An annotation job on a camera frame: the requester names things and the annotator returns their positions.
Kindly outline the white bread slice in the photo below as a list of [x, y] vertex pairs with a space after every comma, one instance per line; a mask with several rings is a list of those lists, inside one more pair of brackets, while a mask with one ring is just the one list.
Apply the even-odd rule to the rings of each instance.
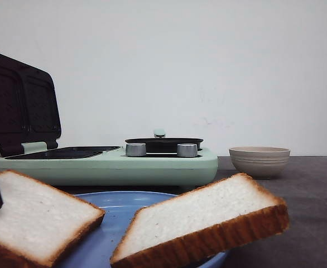
[[16, 171], [0, 172], [0, 267], [54, 267], [105, 211]]
[[111, 267], [184, 267], [284, 232], [286, 202], [245, 173], [139, 209]]

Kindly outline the breakfast maker hinged lid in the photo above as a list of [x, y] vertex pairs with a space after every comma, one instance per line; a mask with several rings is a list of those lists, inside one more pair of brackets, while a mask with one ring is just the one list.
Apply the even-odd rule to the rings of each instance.
[[50, 74], [0, 54], [0, 157], [24, 154], [26, 143], [55, 149], [60, 136]]

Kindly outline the beige ribbed ceramic bowl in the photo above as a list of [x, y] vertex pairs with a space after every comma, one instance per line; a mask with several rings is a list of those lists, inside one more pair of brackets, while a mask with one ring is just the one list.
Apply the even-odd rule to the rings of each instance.
[[280, 147], [231, 147], [230, 159], [237, 171], [254, 178], [277, 176], [286, 167], [290, 150]]

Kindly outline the mint green breakfast maker base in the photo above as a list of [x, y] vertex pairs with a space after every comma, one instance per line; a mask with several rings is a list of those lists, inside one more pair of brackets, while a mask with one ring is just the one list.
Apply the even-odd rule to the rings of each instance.
[[14, 170], [56, 186], [204, 185], [218, 169], [209, 149], [197, 157], [176, 153], [126, 156], [123, 146], [65, 147], [0, 157], [0, 171]]

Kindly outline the blue round plate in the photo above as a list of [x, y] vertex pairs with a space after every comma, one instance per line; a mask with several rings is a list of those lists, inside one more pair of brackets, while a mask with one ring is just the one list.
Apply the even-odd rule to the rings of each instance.
[[110, 267], [110, 257], [124, 235], [134, 213], [174, 194], [144, 191], [113, 191], [77, 194], [105, 210], [101, 225], [56, 267]]

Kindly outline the left silver control knob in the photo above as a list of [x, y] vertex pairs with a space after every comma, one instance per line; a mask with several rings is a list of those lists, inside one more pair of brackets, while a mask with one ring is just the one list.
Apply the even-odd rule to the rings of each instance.
[[142, 157], [146, 155], [146, 144], [142, 142], [126, 144], [126, 156]]

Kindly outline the silver control knob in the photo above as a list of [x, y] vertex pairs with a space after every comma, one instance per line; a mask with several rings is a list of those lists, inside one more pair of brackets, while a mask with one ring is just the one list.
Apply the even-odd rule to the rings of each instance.
[[126, 144], [126, 156], [142, 157], [146, 155], [146, 144], [142, 142]]
[[177, 144], [177, 156], [178, 157], [197, 157], [198, 148], [195, 143], [179, 143]]

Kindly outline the black round frying pan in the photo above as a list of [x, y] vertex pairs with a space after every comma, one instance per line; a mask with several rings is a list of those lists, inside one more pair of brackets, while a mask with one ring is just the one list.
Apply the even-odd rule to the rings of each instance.
[[177, 145], [181, 143], [193, 143], [201, 150], [202, 138], [189, 137], [166, 137], [166, 132], [159, 128], [153, 131], [154, 137], [129, 138], [126, 143], [145, 143], [146, 152], [149, 153], [174, 153], [177, 152]]

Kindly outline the right silver control knob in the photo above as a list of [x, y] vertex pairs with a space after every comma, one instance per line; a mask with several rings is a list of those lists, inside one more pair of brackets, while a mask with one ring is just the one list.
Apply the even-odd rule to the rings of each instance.
[[177, 144], [177, 156], [178, 157], [197, 157], [198, 148], [195, 143], [179, 143]]

